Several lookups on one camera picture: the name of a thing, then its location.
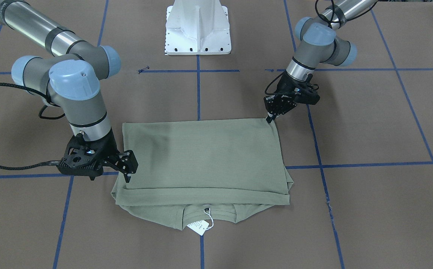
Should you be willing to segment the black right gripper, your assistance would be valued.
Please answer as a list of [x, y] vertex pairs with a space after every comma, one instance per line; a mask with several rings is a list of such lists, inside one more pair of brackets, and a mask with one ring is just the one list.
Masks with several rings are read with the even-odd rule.
[[133, 150], [120, 152], [113, 133], [95, 141], [84, 140], [84, 134], [73, 136], [67, 145], [68, 161], [102, 161], [103, 166], [123, 174], [125, 182], [129, 183], [131, 175], [136, 173], [138, 162]]

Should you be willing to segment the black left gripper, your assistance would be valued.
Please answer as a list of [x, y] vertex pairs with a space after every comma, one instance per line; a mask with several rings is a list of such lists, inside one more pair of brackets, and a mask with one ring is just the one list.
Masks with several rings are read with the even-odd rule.
[[294, 90], [290, 92], [268, 92], [271, 84], [278, 80], [283, 74], [282, 72], [273, 79], [264, 91], [266, 97], [263, 98], [263, 101], [267, 110], [267, 116], [265, 118], [267, 124], [271, 124], [277, 117], [286, 114], [297, 106], [297, 103], [294, 101], [296, 94]]

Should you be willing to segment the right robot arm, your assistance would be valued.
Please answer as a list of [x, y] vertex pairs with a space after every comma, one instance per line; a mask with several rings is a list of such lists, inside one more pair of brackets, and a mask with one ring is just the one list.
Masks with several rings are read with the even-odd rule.
[[0, 169], [56, 166], [61, 174], [94, 180], [103, 174], [104, 167], [110, 167], [130, 182], [138, 162], [132, 150], [118, 150], [100, 89], [100, 80], [120, 71], [117, 51], [110, 46], [93, 46], [24, 0], [0, 0], [0, 24], [52, 54], [49, 59], [20, 57], [11, 68], [13, 83], [0, 83], [0, 87], [14, 87], [41, 97], [42, 111], [49, 106], [60, 107], [73, 132], [60, 160], [24, 167], [0, 165]]

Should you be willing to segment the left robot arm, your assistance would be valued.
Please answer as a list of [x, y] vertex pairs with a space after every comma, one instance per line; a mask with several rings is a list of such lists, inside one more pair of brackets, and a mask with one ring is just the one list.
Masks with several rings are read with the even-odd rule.
[[343, 67], [354, 62], [356, 46], [339, 38], [335, 31], [369, 12], [376, 3], [375, 0], [333, 0], [316, 17], [298, 21], [294, 34], [300, 41], [299, 47], [286, 70], [275, 78], [276, 90], [265, 91], [263, 100], [268, 124], [299, 103], [315, 105], [319, 101], [319, 86], [310, 82], [318, 64]]

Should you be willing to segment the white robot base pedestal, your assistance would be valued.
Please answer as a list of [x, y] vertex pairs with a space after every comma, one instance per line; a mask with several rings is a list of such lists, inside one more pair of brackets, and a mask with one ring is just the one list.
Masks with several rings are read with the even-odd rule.
[[166, 8], [164, 53], [169, 56], [231, 53], [228, 9], [219, 0], [176, 0]]

